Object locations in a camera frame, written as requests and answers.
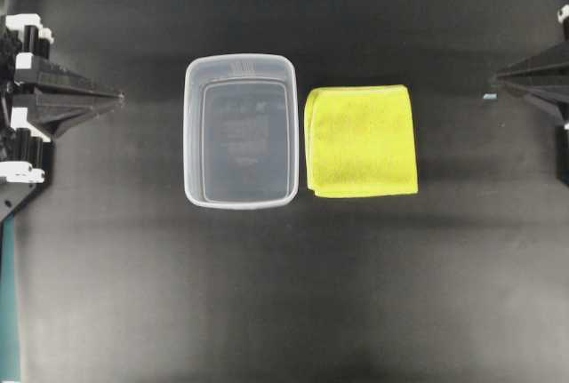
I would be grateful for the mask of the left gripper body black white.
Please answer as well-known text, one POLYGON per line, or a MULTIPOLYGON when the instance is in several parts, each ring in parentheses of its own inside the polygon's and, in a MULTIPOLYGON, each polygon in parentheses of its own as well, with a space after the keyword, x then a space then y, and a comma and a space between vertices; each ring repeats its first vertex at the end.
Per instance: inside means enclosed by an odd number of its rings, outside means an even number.
POLYGON ((1 28, 1 96, 9 143, 1 177, 9 183, 43 184, 44 153, 53 136, 39 121, 39 82, 24 77, 49 60, 53 34, 37 13, 5 15, 1 28))

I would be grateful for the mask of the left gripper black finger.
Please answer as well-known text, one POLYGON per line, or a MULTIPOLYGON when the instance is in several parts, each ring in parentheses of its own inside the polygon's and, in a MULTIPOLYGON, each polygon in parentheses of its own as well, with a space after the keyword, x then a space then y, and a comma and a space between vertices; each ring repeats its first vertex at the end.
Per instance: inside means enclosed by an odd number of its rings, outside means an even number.
POLYGON ((40 90, 122 99, 119 90, 81 76, 63 66, 35 54, 18 54, 15 60, 15 82, 33 85, 40 90))
POLYGON ((114 111, 124 98, 108 98, 83 94, 31 93, 14 96, 14 109, 25 108, 25 120, 34 129, 57 139, 69 129, 114 111))

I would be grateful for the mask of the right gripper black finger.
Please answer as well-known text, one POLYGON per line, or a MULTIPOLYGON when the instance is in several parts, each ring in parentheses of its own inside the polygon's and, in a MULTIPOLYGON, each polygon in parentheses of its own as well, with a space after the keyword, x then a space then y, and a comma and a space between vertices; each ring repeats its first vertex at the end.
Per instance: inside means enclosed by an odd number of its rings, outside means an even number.
POLYGON ((565 79, 554 71, 554 52, 548 48, 525 60, 500 69, 494 75, 496 82, 562 83, 565 79))
POLYGON ((512 94, 521 95, 537 108, 550 114, 559 125, 568 125, 568 85, 529 86, 509 81, 498 85, 512 94))

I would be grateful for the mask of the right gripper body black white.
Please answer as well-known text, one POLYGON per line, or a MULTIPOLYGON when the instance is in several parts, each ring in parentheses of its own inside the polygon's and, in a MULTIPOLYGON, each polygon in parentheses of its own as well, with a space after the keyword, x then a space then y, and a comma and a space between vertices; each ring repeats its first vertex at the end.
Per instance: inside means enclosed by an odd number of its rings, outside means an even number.
POLYGON ((554 52, 554 71, 565 80, 562 82, 564 98, 558 104, 563 122, 556 128, 556 159, 557 177, 568 178, 568 5, 563 5, 557 12, 557 21, 561 25, 564 34, 564 42, 557 44, 554 52))

